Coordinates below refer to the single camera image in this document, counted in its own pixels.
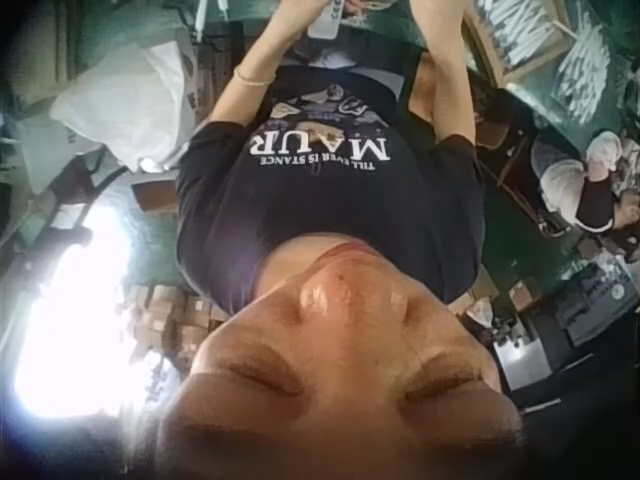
phone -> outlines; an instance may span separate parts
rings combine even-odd
[[[335,40],[340,30],[340,21],[346,0],[331,0],[320,17],[309,27],[307,35],[322,40]]]

cardboard box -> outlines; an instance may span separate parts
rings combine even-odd
[[[471,287],[471,293],[476,299],[476,301],[480,300],[481,298],[488,298],[489,300],[495,300],[500,296],[498,287],[496,287],[496,284],[493,283],[493,279],[491,278],[491,275],[489,275],[489,272],[484,267],[484,265],[480,266],[480,271],[478,272],[478,278],[473,284],[473,287]]]
[[[158,315],[170,315],[175,319],[182,317],[186,296],[176,287],[156,285],[153,287],[147,311]]]
[[[135,307],[139,311],[146,310],[147,305],[149,304],[150,293],[151,288],[143,287],[142,285],[134,285],[129,290],[129,295],[125,300],[125,308]]]
[[[455,315],[464,315],[478,300],[483,298],[494,300],[498,298],[499,295],[498,287],[496,287],[487,269],[482,265],[478,272],[478,278],[471,287],[471,290],[451,303],[449,310]]]
[[[134,326],[134,335],[139,344],[169,352],[174,347],[174,324],[170,315],[144,312]]]
[[[209,317],[211,315],[211,302],[202,297],[190,296],[184,309],[180,323],[185,325],[196,325],[202,328],[209,328]]]
[[[179,325],[176,331],[178,358],[189,365],[196,352],[209,336],[209,330],[193,325]]]
[[[229,315],[218,305],[211,305],[211,314],[209,315],[209,318],[213,322],[226,322],[229,320]]]
[[[509,298],[517,312],[522,312],[542,298],[537,283],[532,278],[520,280],[511,290]]]

white shirt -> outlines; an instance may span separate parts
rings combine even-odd
[[[558,212],[569,225],[600,233],[610,229],[613,219],[601,228],[582,224],[577,218],[578,206],[585,184],[585,165],[578,160],[562,160],[551,165],[540,179],[542,196],[550,212]]]

wooden tray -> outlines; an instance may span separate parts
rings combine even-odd
[[[552,18],[571,28],[565,0],[542,0],[542,3],[546,4]],[[557,29],[533,57],[513,70],[509,70],[509,67],[502,62],[493,43],[491,27],[485,24],[475,4],[471,4],[467,9],[465,25],[476,44],[492,83],[498,88],[504,88],[507,84],[549,63],[569,50],[573,44],[573,40],[566,33]]]

white plastic bag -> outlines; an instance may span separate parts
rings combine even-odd
[[[58,96],[50,115],[106,144],[132,171],[144,159],[162,166],[195,130],[196,78],[193,47],[178,30],[156,46],[111,52]]]

